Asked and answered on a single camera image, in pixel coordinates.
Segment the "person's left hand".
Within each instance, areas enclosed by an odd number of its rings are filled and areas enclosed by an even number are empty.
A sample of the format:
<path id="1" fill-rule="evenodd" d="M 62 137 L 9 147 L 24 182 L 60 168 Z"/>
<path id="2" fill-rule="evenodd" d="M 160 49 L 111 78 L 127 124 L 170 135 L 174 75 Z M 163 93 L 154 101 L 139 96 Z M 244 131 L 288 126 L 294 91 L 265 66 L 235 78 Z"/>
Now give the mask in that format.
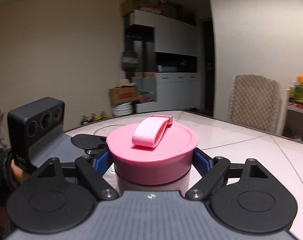
<path id="1" fill-rule="evenodd" d="M 24 170 L 22 170 L 19 166 L 15 164 L 14 159 L 12 159 L 11 161 L 11 170 L 19 184 L 24 183 L 30 177 L 28 173 L 26 173 Z"/>

